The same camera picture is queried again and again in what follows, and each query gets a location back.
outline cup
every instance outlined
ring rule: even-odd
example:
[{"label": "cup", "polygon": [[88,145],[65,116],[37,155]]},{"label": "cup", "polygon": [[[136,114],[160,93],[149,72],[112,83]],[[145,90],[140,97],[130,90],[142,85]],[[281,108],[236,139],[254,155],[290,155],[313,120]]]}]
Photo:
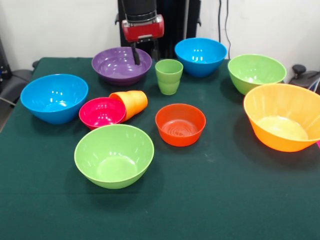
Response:
[{"label": "cup", "polygon": [[118,91],[111,93],[109,98],[118,99],[123,102],[126,114],[122,123],[140,113],[148,105],[148,98],[143,91]]},{"label": "cup", "polygon": [[174,59],[163,59],[156,63],[155,74],[162,94],[173,95],[177,92],[184,66]]}]

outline black chair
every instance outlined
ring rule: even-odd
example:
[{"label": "black chair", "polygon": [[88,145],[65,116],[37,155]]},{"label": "black chair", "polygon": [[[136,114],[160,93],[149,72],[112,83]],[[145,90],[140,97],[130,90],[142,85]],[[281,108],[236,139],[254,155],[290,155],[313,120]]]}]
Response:
[{"label": "black chair", "polygon": [[31,77],[31,70],[11,71],[0,38],[0,101],[7,102],[14,107]]}]

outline magenta bowl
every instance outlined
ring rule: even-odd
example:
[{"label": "magenta bowl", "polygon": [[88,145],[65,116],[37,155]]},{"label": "magenta bowl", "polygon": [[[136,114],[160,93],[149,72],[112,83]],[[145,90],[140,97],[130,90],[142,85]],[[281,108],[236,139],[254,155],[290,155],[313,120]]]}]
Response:
[{"label": "magenta bowl", "polygon": [[90,130],[118,124],[126,116],[122,101],[111,97],[94,98],[86,102],[79,111],[79,118]]}]

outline blue bowl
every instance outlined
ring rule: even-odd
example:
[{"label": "blue bowl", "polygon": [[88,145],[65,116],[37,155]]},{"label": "blue bowl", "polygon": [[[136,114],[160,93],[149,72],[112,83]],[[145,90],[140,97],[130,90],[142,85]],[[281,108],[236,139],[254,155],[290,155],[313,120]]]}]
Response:
[{"label": "blue bowl", "polygon": [[178,42],[174,51],[184,70],[194,77],[212,74],[228,53],[227,48],[220,42],[201,37]]},{"label": "blue bowl", "polygon": [[88,84],[70,74],[54,74],[30,82],[21,103],[36,117],[50,124],[64,124],[78,115],[88,95]]}]

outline green bowl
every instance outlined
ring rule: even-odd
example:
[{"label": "green bowl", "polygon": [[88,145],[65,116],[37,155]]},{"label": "green bowl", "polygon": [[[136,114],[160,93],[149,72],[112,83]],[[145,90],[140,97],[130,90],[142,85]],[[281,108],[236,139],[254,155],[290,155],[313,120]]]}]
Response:
[{"label": "green bowl", "polygon": [[122,189],[145,173],[154,152],[154,144],[144,131],[113,124],[85,135],[75,148],[74,162],[94,184],[106,189]]},{"label": "green bowl", "polygon": [[234,86],[243,95],[260,85],[280,83],[287,74],[280,62],[258,54],[232,58],[228,63],[228,70]]}]

